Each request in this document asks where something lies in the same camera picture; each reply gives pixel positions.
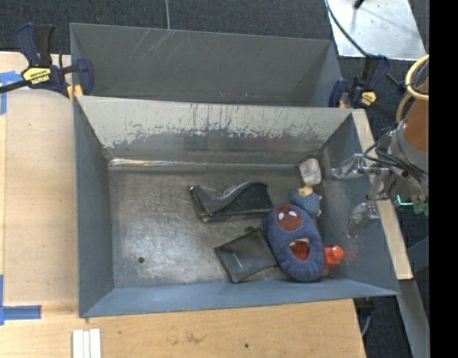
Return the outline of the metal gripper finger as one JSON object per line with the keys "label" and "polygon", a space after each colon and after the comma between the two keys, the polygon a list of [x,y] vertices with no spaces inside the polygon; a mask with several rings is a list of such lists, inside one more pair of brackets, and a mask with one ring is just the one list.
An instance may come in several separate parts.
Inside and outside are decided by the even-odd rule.
{"label": "metal gripper finger", "polygon": [[363,154],[353,154],[337,166],[330,169],[333,178],[354,179],[366,172],[366,161]]}
{"label": "metal gripper finger", "polygon": [[366,229],[370,224],[380,220],[380,213],[374,201],[358,204],[351,213],[346,228],[348,238],[358,237],[358,233]]}

